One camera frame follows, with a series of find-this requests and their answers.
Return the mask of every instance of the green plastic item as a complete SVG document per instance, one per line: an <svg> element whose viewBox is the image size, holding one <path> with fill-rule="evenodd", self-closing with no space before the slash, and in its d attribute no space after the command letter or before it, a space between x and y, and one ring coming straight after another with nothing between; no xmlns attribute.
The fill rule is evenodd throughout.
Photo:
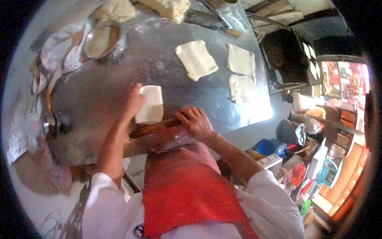
<svg viewBox="0 0 382 239"><path fill-rule="evenodd" d="M300 215L303 216L305 214L307 214L309 212L309 207L310 207L310 204L312 203L312 200L308 199L306 200L302 207L301 207L301 211L300 211Z"/></svg>

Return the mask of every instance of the red apron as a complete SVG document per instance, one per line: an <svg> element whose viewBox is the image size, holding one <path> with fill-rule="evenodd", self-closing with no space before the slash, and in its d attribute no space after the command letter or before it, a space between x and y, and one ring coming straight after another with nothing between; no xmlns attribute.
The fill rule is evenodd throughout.
<svg viewBox="0 0 382 239"><path fill-rule="evenodd" d="M179 226L216 221L257 238L233 186L201 143L148 155L143 204L144 237L159 239Z"/></svg>

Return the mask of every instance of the stainless steel countertop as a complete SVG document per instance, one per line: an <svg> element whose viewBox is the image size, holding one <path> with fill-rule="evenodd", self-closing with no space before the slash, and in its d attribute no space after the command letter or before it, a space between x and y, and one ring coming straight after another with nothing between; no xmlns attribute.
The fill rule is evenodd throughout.
<svg viewBox="0 0 382 239"><path fill-rule="evenodd" d="M207 11L202 3L191 3L191 8ZM52 108L69 112L73 121L73 130L50 144L53 156L59 161L69 160L72 165L96 161L100 146L116 115L122 110L128 88L133 82L162 87L165 117L170 117L183 106L199 106L219 133L271 118L263 56L240 4L225 13L224 17L234 29L243 32L241 37L194 24L176 25L144 5L136 4L135 7L138 12L136 18L123 23L129 46L120 63L90 60L73 73L67 83L60 79L52 93ZM219 67L218 71L197 82L187 77L175 54L176 46L195 40L206 42L208 52ZM234 104L229 99L228 77L234 73L226 67L227 43L255 54L257 101L254 103ZM181 145L189 142L189 137L185 135L171 144L153 143L152 140L152 136L146 140L140 139L137 150L127 156L147 153L152 145L156 145L155 150Z"/></svg>

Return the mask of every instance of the logo on shirt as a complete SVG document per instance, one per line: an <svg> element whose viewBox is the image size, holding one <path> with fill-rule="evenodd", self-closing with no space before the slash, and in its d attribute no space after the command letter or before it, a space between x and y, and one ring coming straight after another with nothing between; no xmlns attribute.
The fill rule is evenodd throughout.
<svg viewBox="0 0 382 239"><path fill-rule="evenodd" d="M138 226L134 228L133 234L136 238L139 238L139 239L148 238L148 237L143 237L143 223L139 224Z"/></svg>

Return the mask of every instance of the wooden rolling pin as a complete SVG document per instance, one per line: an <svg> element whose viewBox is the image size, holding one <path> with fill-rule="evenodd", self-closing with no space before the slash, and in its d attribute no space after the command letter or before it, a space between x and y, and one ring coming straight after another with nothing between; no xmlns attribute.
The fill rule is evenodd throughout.
<svg viewBox="0 0 382 239"><path fill-rule="evenodd" d="M136 127L129 134L129 136L130 138L139 138L153 133L162 132L167 128L171 128L177 125L181 125L181 122L177 118L173 117L168 120L161 121L159 123Z"/></svg>

